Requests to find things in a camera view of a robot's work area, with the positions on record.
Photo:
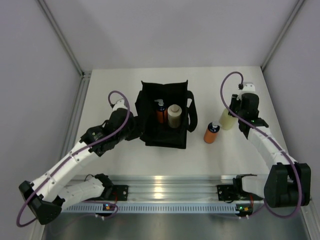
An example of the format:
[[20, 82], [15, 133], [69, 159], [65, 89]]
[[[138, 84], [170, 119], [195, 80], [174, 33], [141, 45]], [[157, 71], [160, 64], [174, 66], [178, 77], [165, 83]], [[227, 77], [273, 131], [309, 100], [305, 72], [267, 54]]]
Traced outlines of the black canvas bag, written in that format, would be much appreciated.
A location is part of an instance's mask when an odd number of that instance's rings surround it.
[[[181, 123], [178, 128], [169, 127], [168, 119], [166, 123], [158, 122], [155, 102], [158, 99], [163, 99], [167, 112], [171, 105], [181, 107]], [[187, 147], [187, 132], [193, 132], [198, 124], [194, 94], [188, 90], [188, 81], [167, 84], [142, 82], [135, 108], [142, 130], [140, 139], [146, 146], [176, 149]]]

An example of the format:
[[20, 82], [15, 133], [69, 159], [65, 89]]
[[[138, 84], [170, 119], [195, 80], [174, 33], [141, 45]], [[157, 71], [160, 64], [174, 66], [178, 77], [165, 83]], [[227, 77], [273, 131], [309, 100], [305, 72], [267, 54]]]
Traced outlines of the yellow liquid bottle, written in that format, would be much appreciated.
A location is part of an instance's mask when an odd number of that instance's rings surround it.
[[219, 119], [220, 127], [223, 130], [228, 131], [234, 126], [237, 120], [238, 119], [233, 115], [230, 115], [230, 112], [228, 111], [228, 109], [225, 108]]

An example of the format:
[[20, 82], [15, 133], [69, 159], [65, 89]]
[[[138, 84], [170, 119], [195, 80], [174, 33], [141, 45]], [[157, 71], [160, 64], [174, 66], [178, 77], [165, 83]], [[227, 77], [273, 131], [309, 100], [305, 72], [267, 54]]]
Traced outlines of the orange pump bottle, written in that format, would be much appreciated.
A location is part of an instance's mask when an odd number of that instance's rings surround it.
[[203, 137], [204, 142], [207, 144], [212, 144], [216, 140], [220, 128], [221, 127], [219, 123], [210, 122]]
[[167, 121], [168, 118], [168, 113], [167, 113], [167, 108], [165, 106], [164, 100], [163, 99], [156, 99], [154, 101], [155, 103], [157, 103], [157, 107], [156, 107], [156, 116], [157, 116], [157, 120], [159, 123], [164, 124]]

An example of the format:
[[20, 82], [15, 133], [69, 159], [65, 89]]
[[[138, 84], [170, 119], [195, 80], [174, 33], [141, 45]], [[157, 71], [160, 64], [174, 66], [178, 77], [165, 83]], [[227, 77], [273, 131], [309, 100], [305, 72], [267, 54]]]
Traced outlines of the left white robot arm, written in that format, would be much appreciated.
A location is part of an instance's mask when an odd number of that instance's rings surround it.
[[125, 108], [113, 110], [103, 124], [89, 128], [69, 153], [54, 167], [33, 181], [23, 181], [18, 189], [41, 225], [56, 219], [68, 207], [83, 201], [113, 201], [115, 187], [109, 177], [96, 174], [87, 181], [67, 184], [86, 165], [112, 150], [123, 140], [131, 141], [142, 133], [139, 117]]

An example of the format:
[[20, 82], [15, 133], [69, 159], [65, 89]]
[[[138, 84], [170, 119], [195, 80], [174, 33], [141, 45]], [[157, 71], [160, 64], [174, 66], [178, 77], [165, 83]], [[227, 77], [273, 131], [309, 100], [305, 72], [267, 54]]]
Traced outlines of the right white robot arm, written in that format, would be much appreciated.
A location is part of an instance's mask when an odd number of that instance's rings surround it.
[[238, 120], [238, 128], [256, 148], [269, 169], [268, 176], [241, 174], [233, 179], [233, 194], [244, 199], [253, 194], [270, 208], [307, 206], [310, 202], [311, 168], [298, 163], [276, 141], [269, 125], [259, 117], [255, 93], [233, 94], [227, 116]]

